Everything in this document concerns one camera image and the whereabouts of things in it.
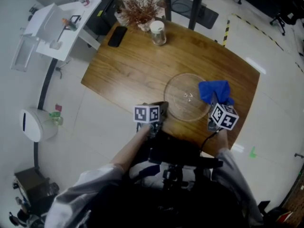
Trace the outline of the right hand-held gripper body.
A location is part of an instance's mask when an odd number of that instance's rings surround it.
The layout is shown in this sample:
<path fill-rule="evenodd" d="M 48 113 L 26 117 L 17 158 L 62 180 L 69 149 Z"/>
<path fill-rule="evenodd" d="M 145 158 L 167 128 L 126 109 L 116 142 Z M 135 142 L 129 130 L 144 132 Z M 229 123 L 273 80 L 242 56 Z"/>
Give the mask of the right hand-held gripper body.
<path fill-rule="evenodd" d="M 208 112 L 207 127 L 209 131 L 215 132 L 219 128 L 231 131 L 238 119 L 239 116 L 232 106 L 220 104 L 216 96 L 212 97 Z"/>

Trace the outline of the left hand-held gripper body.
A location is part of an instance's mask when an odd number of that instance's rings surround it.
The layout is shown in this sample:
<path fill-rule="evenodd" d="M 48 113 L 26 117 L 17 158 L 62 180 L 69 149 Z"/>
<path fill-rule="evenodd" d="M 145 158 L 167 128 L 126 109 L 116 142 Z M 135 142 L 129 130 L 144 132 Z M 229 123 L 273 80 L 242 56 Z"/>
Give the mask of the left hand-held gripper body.
<path fill-rule="evenodd" d="M 161 130 L 164 120 L 167 117 L 169 103 L 167 101 L 155 102 L 152 104 L 141 104 L 133 107 L 133 121 L 137 123 L 138 132 L 143 126 L 150 126 L 149 138 L 154 138 Z"/>

